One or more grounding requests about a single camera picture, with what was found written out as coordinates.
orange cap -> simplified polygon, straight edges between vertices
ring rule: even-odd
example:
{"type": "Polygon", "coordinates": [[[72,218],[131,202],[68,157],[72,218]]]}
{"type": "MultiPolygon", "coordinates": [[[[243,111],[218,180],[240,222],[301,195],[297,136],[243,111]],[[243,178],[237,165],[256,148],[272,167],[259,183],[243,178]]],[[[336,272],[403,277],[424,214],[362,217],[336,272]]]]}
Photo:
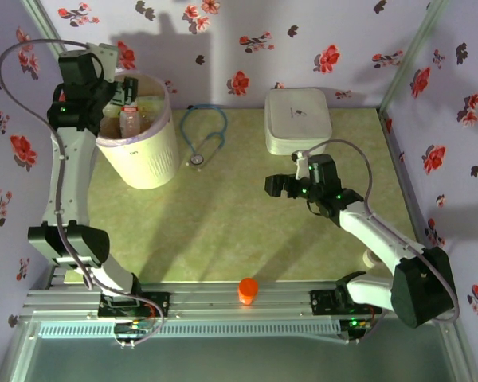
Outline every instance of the orange cap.
{"type": "Polygon", "coordinates": [[[258,283],[251,277],[242,279],[237,288],[237,292],[239,293],[239,300],[245,305],[250,305],[255,296],[257,296],[258,283]]]}

wire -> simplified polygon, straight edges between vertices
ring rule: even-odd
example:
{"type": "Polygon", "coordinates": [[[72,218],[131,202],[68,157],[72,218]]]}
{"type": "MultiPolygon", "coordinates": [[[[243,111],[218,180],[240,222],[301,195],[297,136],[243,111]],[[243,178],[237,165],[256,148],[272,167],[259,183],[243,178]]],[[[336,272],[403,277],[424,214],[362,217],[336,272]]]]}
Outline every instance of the wire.
{"type": "Polygon", "coordinates": [[[374,319],[375,319],[375,308],[372,306],[372,305],[369,305],[368,306],[368,309],[370,309],[370,312],[372,313],[372,317],[370,319],[370,322],[373,324],[374,323],[374,319]]]}
{"type": "Polygon", "coordinates": [[[92,277],[92,280],[94,281],[94,283],[96,283],[97,286],[99,286],[101,289],[105,289],[105,290],[108,290],[109,292],[112,292],[112,293],[115,293],[119,296],[123,296],[123,297],[127,297],[127,298],[133,298],[137,301],[140,301],[140,302],[145,302],[146,304],[149,304],[151,306],[153,306],[159,313],[159,316],[161,317],[161,323],[160,325],[158,325],[155,329],[152,329],[151,332],[149,334],[147,334],[146,336],[140,338],[139,340],[134,340],[132,342],[130,342],[129,344],[127,342],[120,342],[117,338],[115,338],[115,341],[117,341],[121,346],[127,346],[127,347],[135,347],[135,345],[139,345],[141,344],[142,342],[145,342],[146,340],[148,340],[149,338],[151,338],[152,336],[154,336],[156,333],[158,333],[161,328],[163,327],[163,325],[165,324],[165,315],[163,314],[163,310],[161,309],[161,307],[156,304],[154,301],[148,299],[148,298],[144,298],[144,297],[140,297],[140,296],[133,296],[132,294],[127,294],[127,293],[124,293],[122,292],[121,290],[117,290],[117,289],[114,289],[114,288],[111,288],[109,286],[106,286],[104,285],[101,281],[99,281],[99,279],[93,275],[92,277]]]}
{"type": "Polygon", "coordinates": [[[458,298],[456,297],[456,294],[455,292],[453,291],[452,287],[449,285],[449,283],[445,280],[445,278],[443,277],[443,275],[417,250],[415,249],[412,245],[410,245],[409,243],[407,243],[407,241],[400,237],[396,232],[394,232],[391,228],[387,227],[384,223],[382,223],[373,213],[372,213],[372,210],[370,209],[370,204],[369,204],[369,199],[370,199],[370,194],[372,192],[372,187],[374,186],[374,176],[373,176],[373,173],[372,173],[372,166],[370,165],[370,161],[368,160],[368,158],[366,157],[365,153],[359,148],[357,147],[354,143],[352,142],[349,142],[345,139],[328,139],[327,141],[324,141],[324,142],[321,142],[319,143],[318,145],[316,146],[313,146],[311,149],[309,150],[304,150],[303,151],[303,155],[304,156],[309,156],[310,153],[313,151],[313,150],[316,150],[318,149],[319,147],[322,147],[328,143],[344,143],[350,147],[352,147],[353,149],[355,149],[359,155],[361,155],[361,158],[363,159],[363,161],[365,162],[366,164],[366,169],[368,171],[368,187],[366,188],[366,193],[365,193],[365,201],[364,201],[364,204],[365,204],[365,210],[366,212],[368,213],[369,215],[369,218],[370,219],[373,219],[375,220],[375,222],[377,224],[379,224],[380,226],[382,226],[385,230],[387,230],[392,236],[394,236],[400,243],[404,244],[404,246],[406,246],[416,257],[419,258],[419,260],[427,266],[428,269],[430,269],[430,271],[434,274],[434,276],[436,276],[437,280],[439,280],[439,282],[441,283],[441,285],[444,287],[444,289],[446,290],[446,292],[448,293],[449,297],[451,298],[452,302],[453,302],[453,316],[450,317],[450,318],[446,318],[446,319],[439,319],[439,318],[434,318],[433,321],[438,323],[438,324],[450,324],[450,323],[453,323],[455,322],[458,318],[459,318],[459,315],[460,315],[460,307],[459,307],[459,301],[458,301],[458,298]]]}
{"type": "MultiPolygon", "coordinates": [[[[159,312],[159,315],[161,317],[161,325],[159,325],[156,329],[153,329],[148,335],[146,335],[145,337],[142,337],[141,339],[139,340],[136,340],[136,341],[133,341],[131,344],[129,344],[129,346],[134,346],[135,344],[140,344],[144,341],[146,341],[148,338],[152,337],[154,334],[156,334],[158,331],[161,330],[161,327],[163,326],[164,322],[165,322],[165,317],[164,317],[164,314],[163,314],[163,310],[159,307],[158,304],[156,304],[155,302],[151,301],[150,299],[148,298],[144,298],[144,297],[140,297],[140,296],[134,296],[132,294],[126,294],[120,290],[116,290],[116,289],[113,289],[113,288],[110,288],[106,285],[104,285],[99,279],[97,279],[94,275],[91,275],[90,272],[88,271],[88,269],[86,268],[86,266],[83,264],[83,262],[80,260],[80,257],[78,255],[78,252],[76,251],[76,249],[71,245],[71,243],[69,243],[69,240],[67,238],[67,234],[65,233],[65,230],[64,230],[64,225],[63,225],[63,222],[62,222],[62,212],[61,212],[61,194],[62,194],[62,184],[63,184],[63,181],[64,181],[64,172],[65,172],[65,160],[66,160],[66,157],[65,157],[65,148],[64,148],[64,143],[62,142],[62,139],[60,137],[60,135],[57,133],[57,131],[53,128],[53,126],[51,126],[49,124],[49,122],[42,118],[38,113],[36,113],[35,111],[29,109],[27,106],[25,106],[23,103],[21,103],[19,100],[16,99],[16,97],[14,97],[9,89],[7,88],[6,86],[6,83],[3,79],[3,76],[2,76],[2,66],[3,66],[3,62],[4,60],[7,58],[7,56],[9,56],[9,54],[11,52],[13,52],[15,49],[17,48],[20,48],[22,47],[23,45],[36,45],[36,44],[49,44],[49,43],[58,43],[58,44],[65,44],[65,45],[74,45],[74,46],[80,46],[82,48],[86,48],[88,49],[89,46],[87,44],[84,44],[84,43],[81,43],[81,42],[77,42],[77,41],[68,41],[68,40],[59,40],[59,39],[56,39],[56,38],[41,38],[41,39],[37,39],[37,40],[28,40],[28,41],[23,41],[23,42],[19,42],[17,44],[14,44],[12,46],[10,46],[9,48],[7,48],[1,55],[0,55],[0,85],[2,86],[2,89],[3,91],[9,96],[9,98],[14,102],[16,103],[21,109],[23,109],[24,111],[26,111],[27,113],[29,113],[30,115],[32,115],[34,118],[36,118],[37,120],[39,120],[43,125],[47,126],[50,133],[51,133],[51,136],[52,136],[52,140],[57,144],[58,146],[58,150],[59,150],[59,159],[60,159],[60,168],[58,170],[58,178],[57,178],[57,187],[56,187],[56,191],[55,191],[55,213],[56,213],[56,218],[57,218],[57,232],[61,238],[61,241],[64,245],[64,248],[65,250],[71,255],[71,257],[74,259],[74,262],[76,263],[76,265],[81,269],[82,273],[83,273],[83,277],[84,277],[84,283],[85,283],[85,286],[89,289],[89,290],[92,290],[93,289],[93,285],[94,283],[99,286],[101,289],[104,289],[104,290],[108,290],[112,293],[115,293],[117,295],[120,295],[120,296],[123,296],[123,297],[126,297],[126,298],[132,298],[134,300],[137,300],[139,302],[145,302],[146,304],[149,304],[151,306],[153,306],[158,312],[159,312]]],[[[99,62],[101,68],[103,68],[103,65],[102,63],[100,62],[99,58],[97,58],[95,55],[94,57],[97,59],[97,61],[99,62]]]]}
{"type": "Polygon", "coordinates": [[[372,328],[365,333],[365,335],[361,338],[359,338],[358,340],[356,340],[356,344],[359,344],[360,342],[363,342],[365,341],[368,337],[371,337],[372,334],[374,334],[375,332],[378,331],[378,327],[380,326],[381,322],[382,322],[382,319],[388,314],[388,311],[387,310],[383,310],[383,312],[381,313],[381,315],[379,316],[379,318],[377,319],[377,321],[372,324],[372,328]]]}
{"type": "Polygon", "coordinates": [[[212,132],[212,133],[209,133],[205,138],[204,140],[206,141],[207,139],[209,138],[212,138],[213,136],[215,135],[219,135],[221,137],[221,143],[220,145],[218,146],[218,148],[222,148],[223,145],[225,145],[225,132],[226,132],[226,129],[229,125],[229,120],[228,118],[226,118],[226,114],[225,112],[219,108],[218,106],[214,106],[214,105],[211,105],[211,104],[208,104],[208,103],[200,103],[198,105],[194,105],[191,109],[189,109],[185,114],[184,116],[182,117],[181,119],[181,122],[179,124],[180,126],[180,129],[181,129],[181,134],[182,134],[182,137],[184,138],[184,140],[186,141],[186,143],[188,144],[188,146],[191,148],[191,151],[193,152],[193,154],[196,154],[196,149],[194,148],[193,144],[191,143],[190,139],[187,137],[186,135],[186,132],[184,131],[184,122],[186,121],[186,119],[188,118],[188,115],[190,115],[193,111],[197,110],[197,109],[213,109],[215,111],[218,111],[221,116],[223,117],[223,128],[220,130],[220,131],[215,131],[215,132],[212,132]]]}

white container lid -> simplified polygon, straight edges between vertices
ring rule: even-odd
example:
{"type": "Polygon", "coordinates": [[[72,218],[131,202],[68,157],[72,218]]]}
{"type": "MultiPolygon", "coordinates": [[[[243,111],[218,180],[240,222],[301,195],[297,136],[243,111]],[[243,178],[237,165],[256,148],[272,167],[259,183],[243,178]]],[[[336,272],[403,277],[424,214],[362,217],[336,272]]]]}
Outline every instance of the white container lid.
{"type": "Polygon", "coordinates": [[[326,96],[315,88],[272,89],[265,101],[265,129],[271,154],[290,155],[328,140],[332,129],[326,96]]]}

